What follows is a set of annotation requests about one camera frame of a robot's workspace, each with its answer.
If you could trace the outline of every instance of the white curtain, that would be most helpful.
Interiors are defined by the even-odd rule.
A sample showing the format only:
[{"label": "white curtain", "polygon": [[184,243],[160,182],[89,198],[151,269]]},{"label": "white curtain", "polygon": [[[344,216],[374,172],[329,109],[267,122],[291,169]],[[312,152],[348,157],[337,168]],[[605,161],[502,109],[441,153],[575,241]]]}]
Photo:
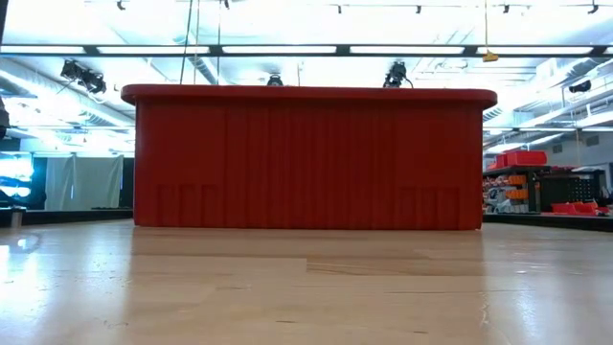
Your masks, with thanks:
[{"label": "white curtain", "polygon": [[124,158],[49,158],[47,211],[118,207]]}]

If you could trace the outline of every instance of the wall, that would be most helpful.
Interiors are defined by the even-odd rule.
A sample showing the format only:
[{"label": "wall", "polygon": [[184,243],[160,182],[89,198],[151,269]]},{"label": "wall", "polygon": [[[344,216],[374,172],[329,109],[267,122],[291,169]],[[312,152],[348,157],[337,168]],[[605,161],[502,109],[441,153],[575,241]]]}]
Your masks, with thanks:
[{"label": "wall", "polygon": [[[585,138],[598,135],[600,143],[593,147],[585,146]],[[562,152],[554,153],[553,146],[561,144]],[[546,150],[547,164],[551,166],[594,166],[605,170],[607,188],[613,188],[611,164],[613,163],[613,133],[582,133],[577,140],[570,135],[560,142],[552,142],[536,150]]]}]

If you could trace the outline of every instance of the yellow hanging object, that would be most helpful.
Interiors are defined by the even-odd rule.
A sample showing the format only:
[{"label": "yellow hanging object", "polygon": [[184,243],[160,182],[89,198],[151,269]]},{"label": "yellow hanging object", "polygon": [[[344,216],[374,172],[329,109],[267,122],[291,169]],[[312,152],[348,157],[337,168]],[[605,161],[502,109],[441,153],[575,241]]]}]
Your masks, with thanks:
[{"label": "yellow hanging object", "polygon": [[483,62],[498,61],[498,56],[492,53],[490,50],[483,56]]},{"label": "yellow hanging object", "polygon": [[498,56],[495,55],[494,53],[492,53],[489,48],[489,39],[488,39],[488,0],[484,0],[483,3],[483,9],[484,9],[484,15],[486,18],[486,49],[487,52],[486,54],[483,56],[483,62],[493,62],[493,61],[498,61]]}]

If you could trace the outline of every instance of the hanging wire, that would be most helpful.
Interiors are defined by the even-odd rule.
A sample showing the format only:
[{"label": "hanging wire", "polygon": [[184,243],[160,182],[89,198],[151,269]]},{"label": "hanging wire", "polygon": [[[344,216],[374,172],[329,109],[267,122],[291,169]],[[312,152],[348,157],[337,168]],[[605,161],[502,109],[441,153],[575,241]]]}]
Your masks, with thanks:
[{"label": "hanging wire", "polygon": [[190,0],[190,11],[188,12],[188,28],[185,31],[185,42],[183,43],[183,61],[181,61],[181,77],[179,79],[180,84],[183,83],[183,72],[185,71],[185,58],[187,57],[187,53],[188,53],[188,42],[190,40],[190,26],[192,25],[192,7],[193,7],[193,0]]},{"label": "hanging wire", "polygon": [[486,52],[489,53],[489,39],[488,39],[488,0],[484,0],[484,9],[486,13]]},{"label": "hanging wire", "polygon": [[[219,16],[217,19],[217,47],[221,46],[221,5],[222,5],[223,0],[219,0]],[[221,69],[221,64],[219,63],[219,58],[220,56],[217,56],[217,85],[219,85],[219,70]]]},{"label": "hanging wire", "polygon": [[[200,0],[198,0],[198,5],[197,5],[197,14],[195,16],[195,49],[193,50],[193,61],[196,62],[198,61],[198,39],[200,37]],[[197,68],[195,68],[195,64],[193,65],[193,84],[195,85],[195,72],[197,71]]]},{"label": "hanging wire", "polygon": [[298,76],[298,86],[300,86],[300,61],[296,63],[296,75]]}]

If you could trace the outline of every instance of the wooden floor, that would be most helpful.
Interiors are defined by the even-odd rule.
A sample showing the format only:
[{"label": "wooden floor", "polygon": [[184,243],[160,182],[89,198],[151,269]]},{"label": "wooden floor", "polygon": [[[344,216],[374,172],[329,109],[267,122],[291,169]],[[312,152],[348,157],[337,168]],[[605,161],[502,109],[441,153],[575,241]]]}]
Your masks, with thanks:
[{"label": "wooden floor", "polygon": [[0,344],[611,344],[613,236],[134,229],[0,236]]}]

